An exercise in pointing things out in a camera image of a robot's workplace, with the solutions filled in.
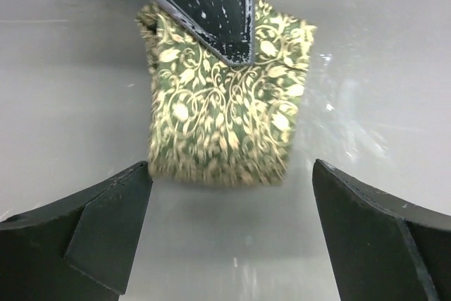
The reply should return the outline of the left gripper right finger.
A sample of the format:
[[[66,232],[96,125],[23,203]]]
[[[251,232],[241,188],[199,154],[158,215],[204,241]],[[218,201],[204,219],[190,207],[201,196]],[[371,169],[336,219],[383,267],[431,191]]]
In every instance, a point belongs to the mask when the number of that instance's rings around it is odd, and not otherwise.
[[[341,300],[450,299],[450,216],[320,159],[312,184]]]

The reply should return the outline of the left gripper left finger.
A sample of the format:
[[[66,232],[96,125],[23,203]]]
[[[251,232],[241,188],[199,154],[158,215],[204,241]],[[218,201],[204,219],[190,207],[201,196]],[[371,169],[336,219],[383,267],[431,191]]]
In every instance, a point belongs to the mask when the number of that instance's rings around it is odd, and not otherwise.
[[[152,189],[140,161],[92,187],[1,222],[2,300],[118,300]]]

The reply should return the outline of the olive green patterned tie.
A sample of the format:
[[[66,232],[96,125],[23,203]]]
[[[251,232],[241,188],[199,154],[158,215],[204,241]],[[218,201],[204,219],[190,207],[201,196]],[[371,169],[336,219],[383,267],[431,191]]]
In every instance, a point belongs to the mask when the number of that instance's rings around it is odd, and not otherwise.
[[[228,187],[280,184],[316,27],[255,0],[254,63],[232,67],[155,3],[136,22],[151,75],[150,175]]]

